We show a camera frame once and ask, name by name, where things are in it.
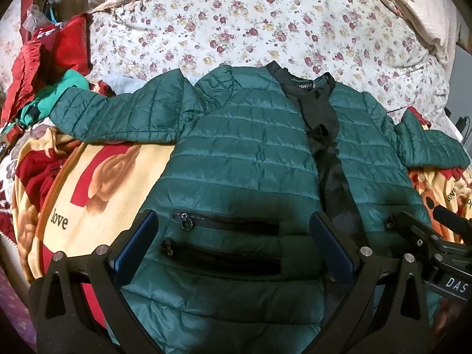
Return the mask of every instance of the silver screw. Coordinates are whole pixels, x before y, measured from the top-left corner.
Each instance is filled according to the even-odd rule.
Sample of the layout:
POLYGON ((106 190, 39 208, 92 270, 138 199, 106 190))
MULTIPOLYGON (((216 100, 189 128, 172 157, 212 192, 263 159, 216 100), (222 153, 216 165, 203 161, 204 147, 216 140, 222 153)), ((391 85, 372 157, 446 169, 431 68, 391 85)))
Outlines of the silver screw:
POLYGON ((360 248, 360 254, 370 257, 372 255, 372 249, 368 246, 363 246, 360 248))
POLYGON ((64 256, 63 252, 55 252, 54 255, 53 255, 53 260, 60 261, 60 260, 62 260, 63 256, 64 256))
POLYGON ((98 255, 105 254, 107 251, 108 251, 108 246, 107 246, 107 245, 100 245, 99 247, 97 247, 97 248, 95 249, 95 252, 96 252, 98 255))
POLYGON ((412 254, 410 253, 407 253, 405 254, 405 259, 408 261, 408 262, 414 262, 414 257, 412 254))

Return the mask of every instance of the zipper pull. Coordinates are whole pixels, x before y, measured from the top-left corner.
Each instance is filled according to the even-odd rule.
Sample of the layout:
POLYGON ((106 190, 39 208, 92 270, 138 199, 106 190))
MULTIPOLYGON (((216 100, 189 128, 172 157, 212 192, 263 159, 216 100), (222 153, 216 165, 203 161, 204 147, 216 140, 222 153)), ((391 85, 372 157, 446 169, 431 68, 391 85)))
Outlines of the zipper pull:
POLYGON ((182 213, 182 229, 186 232, 192 231, 195 228, 195 222, 188 216, 187 213, 182 213))
POLYGON ((160 243, 160 247, 162 252, 166 253, 169 257, 172 257, 174 255, 176 243, 172 238, 164 238, 160 243))

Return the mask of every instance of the plastic bag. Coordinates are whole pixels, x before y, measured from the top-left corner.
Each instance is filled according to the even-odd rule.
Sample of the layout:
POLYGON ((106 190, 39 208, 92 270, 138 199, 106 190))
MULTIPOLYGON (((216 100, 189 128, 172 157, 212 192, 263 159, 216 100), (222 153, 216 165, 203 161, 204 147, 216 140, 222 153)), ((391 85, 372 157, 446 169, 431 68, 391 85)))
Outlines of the plastic bag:
POLYGON ((41 13, 38 5, 31 5, 27 10, 27 18, 23 23, 25 28, 31 35, 34 35, 38 29, 51 25, 52 22, 41 13))

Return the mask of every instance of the jacket label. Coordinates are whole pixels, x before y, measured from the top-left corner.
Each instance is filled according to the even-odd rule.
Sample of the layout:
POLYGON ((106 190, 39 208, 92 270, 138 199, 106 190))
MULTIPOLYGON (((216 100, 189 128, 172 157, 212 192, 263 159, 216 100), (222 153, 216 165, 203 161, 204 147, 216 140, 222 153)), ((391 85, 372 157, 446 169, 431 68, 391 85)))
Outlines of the jacket label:
POLYGON ((304 81, 298 84, 299 88, 302 89, 313 89, 313 81, 304 81))
POLYGON ((64 230, 65 230, 65 227, 67 226, 68 224, 68 219, 61 216, 61 215, 58 215, 56 213, 56 208, 54 208, 54 212, 53 212, 53 216, 51 217, 51 220, 50 220, 53 224, 57 224, 58 226, 62 227, 64 230))

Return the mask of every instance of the quilted jacket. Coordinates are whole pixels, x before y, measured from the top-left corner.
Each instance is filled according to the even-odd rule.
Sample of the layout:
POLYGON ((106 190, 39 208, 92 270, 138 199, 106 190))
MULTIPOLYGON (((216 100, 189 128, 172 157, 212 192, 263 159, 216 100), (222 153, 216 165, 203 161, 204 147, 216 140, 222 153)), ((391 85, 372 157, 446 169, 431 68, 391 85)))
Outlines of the quilted jacket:
MULTIPOLYGON (((385 232, 392 213, 430 223, 407 167, 469 158, 409 111, 394 125, 368 93, 336 83, 329 101, 369 243, 388 253, 402 243, 385 232)), ((318 172, 302 115, 267 68, 221 66, 195 86, 173 70, 114 98, 69 88, 50 117, 84 142, 176 142, 142 205, 159 233, 123 289, 167 353, 294 354, 319 332, 323 263, 308 233, 318 172)))

